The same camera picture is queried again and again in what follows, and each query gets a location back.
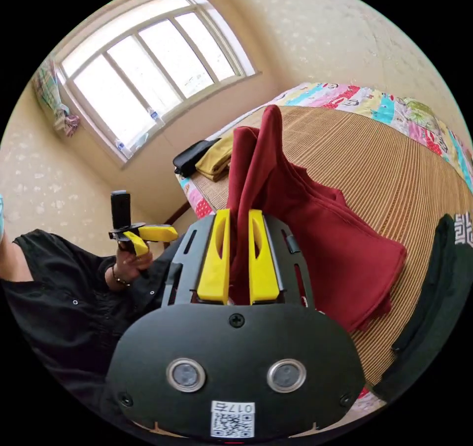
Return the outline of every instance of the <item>black bag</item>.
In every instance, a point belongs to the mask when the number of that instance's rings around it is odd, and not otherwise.
[[[174,173],[187,178],[196,171],[196,163],[206,154],[207,150],[220,139],[199,140],[189,148],[176,155],[172,161],[176,169]]]

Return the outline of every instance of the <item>bed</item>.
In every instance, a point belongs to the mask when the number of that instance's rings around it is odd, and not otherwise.
[[[341,189],[371,227],[407,247],[391,312],[353,335],[366,378],[376,384],[393,362],[392,342],[415,308],[439,219],[473,212],[472,156],[423,103],[329,83],[302,83],[208,139],[242,125],[259,127],[268,104],[281,108],[289,161],[306,167],[312,179]],[[196,173],[178,180],[198,218],[225,207],[228,177],[214,183]],[[364,391],[352,409],[359,417],[382,405]]]

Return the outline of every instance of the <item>qr code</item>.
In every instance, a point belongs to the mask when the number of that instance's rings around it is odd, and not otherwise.
[[[215,438],[253,438],[254,430],[254,404],[214,402],[211,436]]]

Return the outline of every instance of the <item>bracelet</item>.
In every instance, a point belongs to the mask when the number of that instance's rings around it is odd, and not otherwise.
[[[115,264],[112,265],[112,275],[113,275],[114,280],[115,280],[117,283],[119,283],[119,284],[121,284],[121,285],[123,285],[123,286],[125,286],[125,287],[129,287],[129,286],[130,286],[130,284],[129,284],[127,281],[125,281],[125,280],[123,280],[122,278],[119,278],[119,277],[117,277],[117,276],[115,275]]]

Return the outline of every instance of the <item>colorful quilt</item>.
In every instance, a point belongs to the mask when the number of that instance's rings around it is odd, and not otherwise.
[[[453,131],[425,104],[412,98],[398,98],[374,88],[336,83],[302,83],[245,113],[208,139],[217,138],[246,116],[268,104],[337,109],[387,124],[440,155],[457,171],[473,193],[472,155]],[[178,175],[177,178],[198,218],[214,213],[193,184],[192,177],[182,178]]]

